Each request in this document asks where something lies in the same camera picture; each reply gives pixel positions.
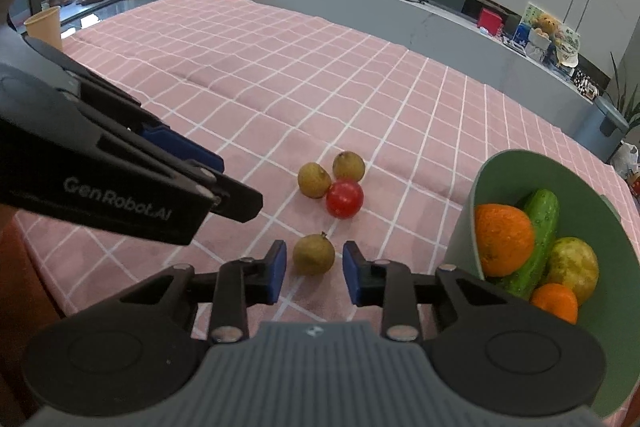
red tomato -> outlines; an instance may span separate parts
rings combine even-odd
[[[357,182],[338,180],[329,187],[326,194],[326,209],[338,219],[355,216],[364,203],[364,192]]]

logo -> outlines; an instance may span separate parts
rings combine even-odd
[[[311,326],[306,328],[305,333],[316,339],[324,333],[324,330],[320,326]]]
[[[63,187],[65,192],[69,194],[76,194],[81,198],[88,198],[98,201],[98,203],[108,204],[115,208],[126,210],[127,212],[144,214],[145,216],[162,219],[163,221],[169,220],[173,212],[171,208],[167,209],[164,208],[164,206],[154,208],[152,203],[138,203],[130,196],[127,198],[119,196],[114,190],[102,190],[101,188],[82,185],[80,180],[74,176],[67,178],[63,183]]]

green plant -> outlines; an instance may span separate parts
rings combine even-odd
[[[618,68],[616,67],[616,61],[611,53],[611,62],[613,62],[614,80],[616,81],[616,89],[618,91],[618,99],[616,100],[616,109],[625,118],[626,123],[629,124],[629,130],[640,125],[640,102],[636,103],[636,93],[638,92],[638,84],[634,87],[631,93],[631,97],[626,99],[626,80],[624,80],[624,86],[620,89],[620,78],[618,75]]]

paper cup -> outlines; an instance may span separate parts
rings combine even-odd
[[[62,37],[60,36],[60,6],[47,8],[32,15],[24,22],[30,37],[40,39],[62,51]]]

white plastic bag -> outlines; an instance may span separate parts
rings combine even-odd
[[[623,180],[638,172],[638,147],[622,142],[611,158],[611,165]]]

